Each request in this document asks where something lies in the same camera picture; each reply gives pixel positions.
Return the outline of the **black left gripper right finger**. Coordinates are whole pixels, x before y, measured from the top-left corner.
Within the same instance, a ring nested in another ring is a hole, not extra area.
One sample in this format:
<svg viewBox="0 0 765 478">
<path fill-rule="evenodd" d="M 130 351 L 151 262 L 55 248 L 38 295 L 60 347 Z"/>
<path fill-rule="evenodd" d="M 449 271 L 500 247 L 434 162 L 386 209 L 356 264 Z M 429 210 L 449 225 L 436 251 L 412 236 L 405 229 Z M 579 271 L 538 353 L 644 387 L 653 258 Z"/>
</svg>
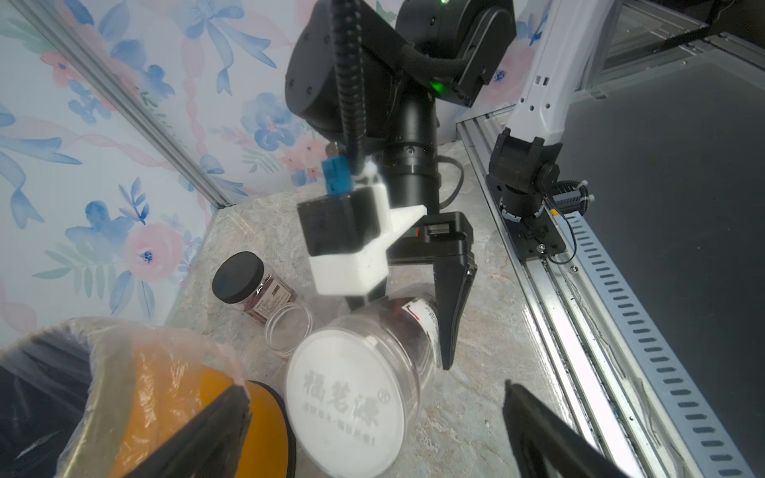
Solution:
<svg viewBox="0 0 765 478">
<path fill-rule="evenodd" d="M 524 478 L 626 475 L 522 384 L 506 380 L 503 418 Z"/>
</svg>

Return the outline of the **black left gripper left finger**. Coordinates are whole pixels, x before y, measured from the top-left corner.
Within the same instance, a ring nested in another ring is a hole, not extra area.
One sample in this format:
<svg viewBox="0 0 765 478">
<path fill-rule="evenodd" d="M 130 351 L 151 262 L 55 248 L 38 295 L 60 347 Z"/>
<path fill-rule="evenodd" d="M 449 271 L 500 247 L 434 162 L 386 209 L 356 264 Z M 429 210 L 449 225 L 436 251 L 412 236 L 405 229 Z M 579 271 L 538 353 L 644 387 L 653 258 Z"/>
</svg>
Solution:
<svg viewBox="0 0 765 478">
<path fill-rule="evenodd" d="M 233 477 L 249 428 L 249 397 L 231 386 L 129 477 Z"/>
</svg>

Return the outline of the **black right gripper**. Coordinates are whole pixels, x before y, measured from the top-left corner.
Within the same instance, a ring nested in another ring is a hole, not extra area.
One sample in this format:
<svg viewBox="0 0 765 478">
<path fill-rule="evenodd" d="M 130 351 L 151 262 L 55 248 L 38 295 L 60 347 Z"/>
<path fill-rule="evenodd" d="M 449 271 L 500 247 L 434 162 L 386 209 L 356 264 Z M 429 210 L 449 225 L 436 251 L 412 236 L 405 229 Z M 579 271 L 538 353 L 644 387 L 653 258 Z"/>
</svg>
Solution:
<svg viewBox="0 0 765 478">
<path fill-rule="evenodd" d="M 450 370 L 462 313 L 466 306 L 477 266 L 472 246 L 474 231 L 462 212 L 429 214 L 410 227 L 389 249 L 390 265 L 433 264 L 441 366 Z M 380 283 L 363 296 L 346 296 L 351 312 L 386 296 Z"/>
</svg>

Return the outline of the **white-lidded flower tea jar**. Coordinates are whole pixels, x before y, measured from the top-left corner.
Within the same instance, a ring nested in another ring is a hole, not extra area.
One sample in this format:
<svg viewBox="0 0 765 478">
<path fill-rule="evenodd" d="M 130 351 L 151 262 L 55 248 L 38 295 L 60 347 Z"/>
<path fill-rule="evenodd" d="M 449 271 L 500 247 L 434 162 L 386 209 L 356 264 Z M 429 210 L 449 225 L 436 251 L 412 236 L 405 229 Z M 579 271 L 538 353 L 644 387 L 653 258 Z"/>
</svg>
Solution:
<svg viewBox="0 0 765 478">
<path fill-rule="evenodd" d="M 292 354 L 286 410 L 332 477 L 378 477 L 400 455 L 441 367 L 436 301 L 409 288 L 338 316 Z"/>
</svg>

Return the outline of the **clear jar with dried roses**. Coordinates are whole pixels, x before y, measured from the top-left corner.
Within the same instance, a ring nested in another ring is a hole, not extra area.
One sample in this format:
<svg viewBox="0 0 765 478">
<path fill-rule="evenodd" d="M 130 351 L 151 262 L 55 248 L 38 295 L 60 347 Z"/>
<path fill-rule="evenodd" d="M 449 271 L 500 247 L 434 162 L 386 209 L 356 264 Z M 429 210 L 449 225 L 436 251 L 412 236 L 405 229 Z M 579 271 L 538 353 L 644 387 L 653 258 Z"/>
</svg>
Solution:
<svg viewBox="0 0 765 478">
<path fill-rule="evenodd" d="M 288 303 L 268 320 L 264 330 L 265 342 L 278 358 L 289 360 L 313 332 L 313 327 L 313 314 L 304 304 Z"/>
</svg>

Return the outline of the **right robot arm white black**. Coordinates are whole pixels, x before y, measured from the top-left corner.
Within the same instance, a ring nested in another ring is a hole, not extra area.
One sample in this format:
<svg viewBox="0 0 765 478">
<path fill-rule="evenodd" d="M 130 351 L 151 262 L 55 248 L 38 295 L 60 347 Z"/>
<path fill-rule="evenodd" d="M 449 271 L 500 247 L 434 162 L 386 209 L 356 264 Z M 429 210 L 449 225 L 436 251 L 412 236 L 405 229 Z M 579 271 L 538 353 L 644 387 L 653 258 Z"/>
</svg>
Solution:
<svg viewBox="0 0 765 478">
<path fill-rule="evenodd" d="M 290 59 L 289 111 L 336 143 L 327 192 L 297 207 L 319 294 L 352 307 L 384 291 L 392 265 L 434 274 L 441 363 L 454 361 L 476 265 L 469 221 L 439 200 L 437 102 L 471 107 L 512 43 L 530 37 L 517 106 L 488 175 L 520 258 L 567 251 L 552 217 L 571 97 L 613 5 L 554 1 L 523 26 L 510 1 L 407 1 L 390 24 L 362 1 L 319 1 Z"/>
</svg>

